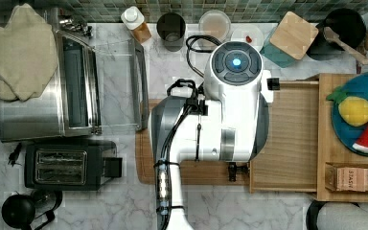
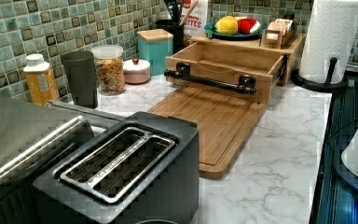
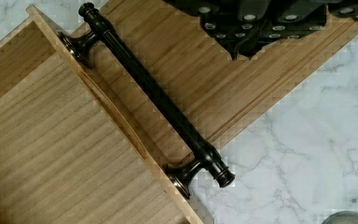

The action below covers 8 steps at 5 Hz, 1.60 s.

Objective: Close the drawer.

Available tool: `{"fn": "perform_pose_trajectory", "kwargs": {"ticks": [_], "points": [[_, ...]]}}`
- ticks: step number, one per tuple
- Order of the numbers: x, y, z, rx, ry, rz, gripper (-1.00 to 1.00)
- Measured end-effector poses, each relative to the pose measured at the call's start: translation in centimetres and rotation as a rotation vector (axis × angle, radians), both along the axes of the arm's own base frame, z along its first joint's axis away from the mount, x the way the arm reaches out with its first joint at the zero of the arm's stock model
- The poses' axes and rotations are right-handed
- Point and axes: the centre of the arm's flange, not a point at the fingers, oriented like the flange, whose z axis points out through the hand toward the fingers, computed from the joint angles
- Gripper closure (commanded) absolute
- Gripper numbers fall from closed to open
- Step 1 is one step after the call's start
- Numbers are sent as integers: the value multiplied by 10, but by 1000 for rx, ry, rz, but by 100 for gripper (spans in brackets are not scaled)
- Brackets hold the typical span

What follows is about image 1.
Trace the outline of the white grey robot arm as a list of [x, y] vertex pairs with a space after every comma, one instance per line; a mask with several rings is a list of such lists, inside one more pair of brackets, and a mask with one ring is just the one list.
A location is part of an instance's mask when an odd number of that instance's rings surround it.
[[149, 115], [149, 140], [155, 172], [157, 230], [192, 230], [185, 217], [180, 163], [185, 160], [248, 162], [265, 145], [269, 71], [251, 45], [229, 41], [209, 56], [204, 83], [177, 80], [193, 90], [169, 95]]

